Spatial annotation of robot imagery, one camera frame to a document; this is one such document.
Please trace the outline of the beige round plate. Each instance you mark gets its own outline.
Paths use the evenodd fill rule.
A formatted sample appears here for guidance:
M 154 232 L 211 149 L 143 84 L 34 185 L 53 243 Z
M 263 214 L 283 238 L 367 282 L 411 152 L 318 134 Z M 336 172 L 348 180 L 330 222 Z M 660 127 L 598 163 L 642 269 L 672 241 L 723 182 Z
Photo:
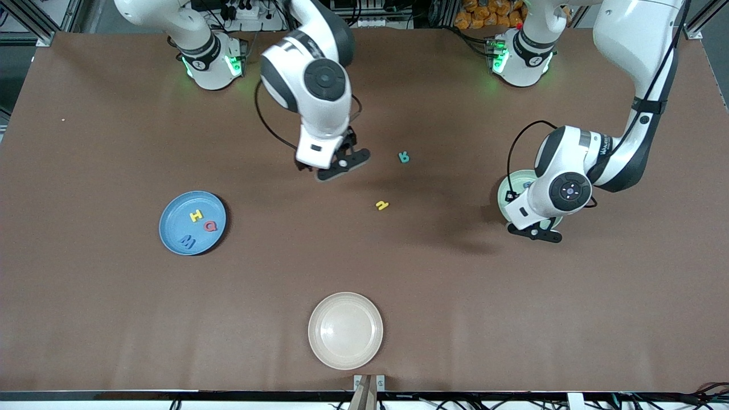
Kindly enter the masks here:
M 353 292 L 327 296 L 308 321 L 308 342 L 323 365 L 351 371 L 377 355 L 384 338 L 384 323 L 369 298 Z

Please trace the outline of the black and white control box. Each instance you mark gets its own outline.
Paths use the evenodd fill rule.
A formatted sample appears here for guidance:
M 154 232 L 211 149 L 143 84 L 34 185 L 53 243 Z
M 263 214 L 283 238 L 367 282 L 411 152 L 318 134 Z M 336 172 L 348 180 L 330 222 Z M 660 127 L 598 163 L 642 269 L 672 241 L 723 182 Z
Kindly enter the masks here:
M 407 29 L 416 0 L 321 0 L 353 28 Z

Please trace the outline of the brown paper table cover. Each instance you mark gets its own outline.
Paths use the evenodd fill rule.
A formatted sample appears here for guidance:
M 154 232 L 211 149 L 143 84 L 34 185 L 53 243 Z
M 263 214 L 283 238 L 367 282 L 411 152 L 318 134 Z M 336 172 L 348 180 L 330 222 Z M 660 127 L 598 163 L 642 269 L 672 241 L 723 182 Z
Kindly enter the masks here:
M 700 42 L 680 46 L 640 183 L 596 190 L 550 244 L 507 232 L 497 190 L 529 122 L 622 132 L 633 86 L 592 34 L 563 34 L 528 89 L 447 31 L 356 37 L 372 157 L 323 183 L 260 123 L 258 55 L 207 92 L 164 35 L 38 49 L 0 143 L 0 390 L 347 389 L 307 335 L 338 292 L 382 314 L 361 372 L 393 390 L 729 382 L 729 113 Z M 159 220 L 193 190 L 226 232 L 176 255 Z

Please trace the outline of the green round plate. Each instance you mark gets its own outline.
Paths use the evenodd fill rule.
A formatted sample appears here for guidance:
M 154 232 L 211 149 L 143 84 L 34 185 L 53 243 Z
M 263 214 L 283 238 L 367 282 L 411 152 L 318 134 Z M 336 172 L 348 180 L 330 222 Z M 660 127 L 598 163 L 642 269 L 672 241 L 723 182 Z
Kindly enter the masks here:
M 565 212 L 558 210 L 550 197 L 550 183 L 555 175 L 538 177 L 533 170 L 519 170 L 507 175 L 498 190 L 499 209 L 503 217 L 516 228 L 524 229 L 542 220 L 562 221 Z M 524 189 L 524 182 L 532 181 Z

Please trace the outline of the aluminium frame strut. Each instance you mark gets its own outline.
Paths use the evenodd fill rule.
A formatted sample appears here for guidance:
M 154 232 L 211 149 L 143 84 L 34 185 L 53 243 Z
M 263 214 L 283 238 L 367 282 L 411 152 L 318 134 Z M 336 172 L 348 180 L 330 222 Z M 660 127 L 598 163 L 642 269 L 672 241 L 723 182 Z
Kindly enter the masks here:
M 59 32 L 79 32 L 95 0 L 0 0 L 0 46 L 49 47 Z
M 725 7 L 729 5 L 729 0 L 707 0 L 707 3 L 683 25 L 683 32 L 686 39 L 702 39 L 701 29 L 703 29 L 710 20 L 715 18 Z

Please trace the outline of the white power strip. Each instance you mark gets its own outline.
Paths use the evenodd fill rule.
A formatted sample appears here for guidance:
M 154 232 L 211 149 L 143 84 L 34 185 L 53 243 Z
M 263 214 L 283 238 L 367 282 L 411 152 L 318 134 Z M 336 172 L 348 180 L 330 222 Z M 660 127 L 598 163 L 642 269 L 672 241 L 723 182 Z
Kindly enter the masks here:
M 258 32 L 288 28 L 276 0 L 193 0 L 190 7 L 216 30 Z

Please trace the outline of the blue round plate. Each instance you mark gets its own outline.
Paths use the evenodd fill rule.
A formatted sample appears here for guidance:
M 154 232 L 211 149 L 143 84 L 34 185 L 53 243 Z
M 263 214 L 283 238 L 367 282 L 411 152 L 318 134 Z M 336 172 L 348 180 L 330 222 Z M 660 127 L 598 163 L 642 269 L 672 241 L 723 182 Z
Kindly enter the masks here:
M 201 210 L 203 219 L 193 223 L 189 213 Z M 222 239 L 227 228 L 227 209 L 222 200 L 210 192 L 193 190 L 182 194 L 164 209 L 159 220 L 159 238 L 162 244 L 176 255 L 195 256 L 212 250 Z M 206 232 L 203 228 L 208 220 L 216 221 L 218 231 Z M 195 246 L 185 251 L 179 239 L 191 235 Z

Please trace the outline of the orange fruit pile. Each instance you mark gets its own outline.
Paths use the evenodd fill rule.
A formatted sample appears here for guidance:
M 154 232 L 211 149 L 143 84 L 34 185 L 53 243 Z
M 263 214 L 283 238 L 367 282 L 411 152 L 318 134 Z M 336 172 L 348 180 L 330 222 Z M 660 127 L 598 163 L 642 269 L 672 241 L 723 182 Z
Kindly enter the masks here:
M 526 31 L 563 30 L 575 0 L 459 0 L 457 13 L 441 23 L 458 30 L 503 26 Z

